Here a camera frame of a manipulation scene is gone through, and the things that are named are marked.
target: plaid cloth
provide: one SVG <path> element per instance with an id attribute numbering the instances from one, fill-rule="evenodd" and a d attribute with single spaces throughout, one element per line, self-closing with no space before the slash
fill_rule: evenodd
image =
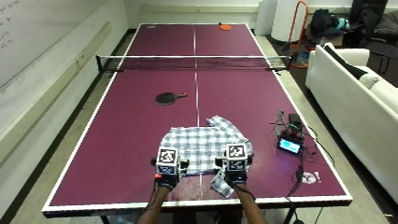
<path id="1" fill-rule="evenodd" d="M 187 175 L 205 174 L 218 169 L 210 186 L 221 195 L 229 197 L 233 189 L 223 180 L 223 168 L 215 166 L 214 158 L 223 157 L 226 144 L 245 144 L 247 155 L 253 155 L 253 147 L 229 120 L 213 116 L 207 119 L 207 124 L 210 127 L 171 128 L 161 140 L 161 147 L 179 150 L 179 157 L 189 160 Z"/>

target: ping pong paddle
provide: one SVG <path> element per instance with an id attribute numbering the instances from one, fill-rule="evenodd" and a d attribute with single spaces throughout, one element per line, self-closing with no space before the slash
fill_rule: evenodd
<path id="1" fill-rule="evenodd" d="M 178 95 L 175 95 L 173 92 L 163 92 L 159 95 L 157 95 L 155 102 L 158 105 L 171 105 L 178 98 L 186 96 L 187 96 L 186 92 Z"/>
<path id="2" fill-rule="evenodd" d="M 218 23 L 218 28 L 219 28 L 219 30 L 223 30 L 223 31 L 229 31 L 233 29 L 231 25 L 222 24 L 221 22 Z"/>

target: ping pong table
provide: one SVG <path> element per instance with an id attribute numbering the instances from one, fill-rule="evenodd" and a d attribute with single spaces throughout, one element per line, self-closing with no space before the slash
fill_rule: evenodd
<path id="1" fill-rule="evenodd" d="M 233 24 L 230 31 L 215 24 L 141 24 L 125 55 L 263 56 L 245 24 Z M 154 97 L 167 91 L 186 92 L 187 97 L 157 105 Z M 258 206 L 290 208 L 284 197 L 299 159 L 275 148 L 271 123 L 278 111 L 286 120 L 296 113 L 304 121 L 278 76 L 265 69 L 193 67 L 117 73 L 49 193 L 45 217 L 99 216 L 106 222 L 106 216 L 145 208 L 155 173 L 150 159 L 163 135 L 171 127 L 207 126 L 214 115 L 230 120 L 251 141 L 247 188 Z M 316 153 L 303 153 L 304 179 L 290 197 L 294 207 L 347 206 L 351 196 L 324 150 L 310 137 L 304 145 Z M 238 207 L 234 194 L 223 198 L 210 189 L 213 177 L 185 177 L 167 195 L 163 211 Z"/>

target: white couch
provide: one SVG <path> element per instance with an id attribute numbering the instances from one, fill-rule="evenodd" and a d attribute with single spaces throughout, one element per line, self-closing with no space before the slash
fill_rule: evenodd
<path id="1" fill-rule="evenodd" d="M 334 52 L 368 73 L 356 79 L 316 46 L 306 86 L 350 151 L 398 203 L 398 89 L 366 67 L 366 49 Z"/>

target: whiteboard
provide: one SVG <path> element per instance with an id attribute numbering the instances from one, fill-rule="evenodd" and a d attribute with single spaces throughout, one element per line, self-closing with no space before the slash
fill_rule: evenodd
<path id="1" fill-rule="evenodd" d="M 0 0 L 0 90 L 105 0 Z"/>

